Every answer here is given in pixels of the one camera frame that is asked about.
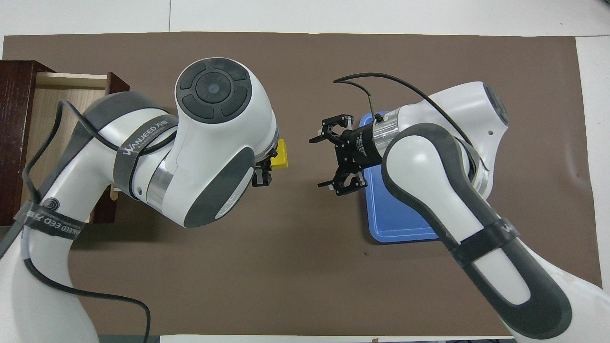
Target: black strap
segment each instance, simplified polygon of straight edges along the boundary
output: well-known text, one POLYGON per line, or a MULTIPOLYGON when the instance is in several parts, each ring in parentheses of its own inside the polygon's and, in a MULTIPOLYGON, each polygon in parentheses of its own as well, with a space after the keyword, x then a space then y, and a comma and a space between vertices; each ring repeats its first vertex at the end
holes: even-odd
POLYGON ((131 185, 134 179, 135 166, 142 150, 163 132, 176 125, 178 125, 178 118, 173 115, 166 114, 153 118, 135 130, 117 150, 113 177, 117 187, 125 194, 136 199, 131 185))
POLYGON ((449 252, 460 267, 471 264, 483 255, 500 248, 519 236, 519 232, 502 218, 485 226, 481 231, 464 239, 449 252))
POLYGON ((84 222, 68 217, 31 201, 27 201, 15 215, 15 221, 50 236, 75 240, 84 222))

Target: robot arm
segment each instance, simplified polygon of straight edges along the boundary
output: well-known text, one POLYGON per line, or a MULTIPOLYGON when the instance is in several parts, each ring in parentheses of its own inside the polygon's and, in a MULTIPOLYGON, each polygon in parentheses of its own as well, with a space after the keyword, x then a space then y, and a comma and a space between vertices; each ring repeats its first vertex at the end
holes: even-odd
MULTIPOLYGON (((175 92, 178 119, 134 92, 94 102, 84 117, 107 142, 77 125, 38 190, 40 205, 51 215, 84 222, 115 183, 191 228, 227 214, 250 183, 269 183, 278 127, 265 90, 249 69, 229 59, 200 60, 181 73, 175 92)), ((0 251, 2 342, 98 342, 77 297, 42 284, 24 265, 31 258, 42 274, 72 286, 68 251, 79 229, 57 225, 53 232, 26 225, 21 244, 2 242, 10 244, 0 251)))
POLYGON ((371 128, 352 131, 362 132, 357 138, 363 144, 356 144, 362 148, 342 153, 351 153, 355 161, 377 153, 371 163, 382 165, 388 191, 428 221, 517 342, 606 340, 610 297, 536 255, 485 201, 495 152, 508 124, 497 95, 476 82, 431 98, 448 105, 445 109, 471 145, 420 103, 389 112, 371 128), (391 121, 397 122, 391 124, 396 129, 387 129, 391 121), (375 136, 376 131, 390 134, 375 136))

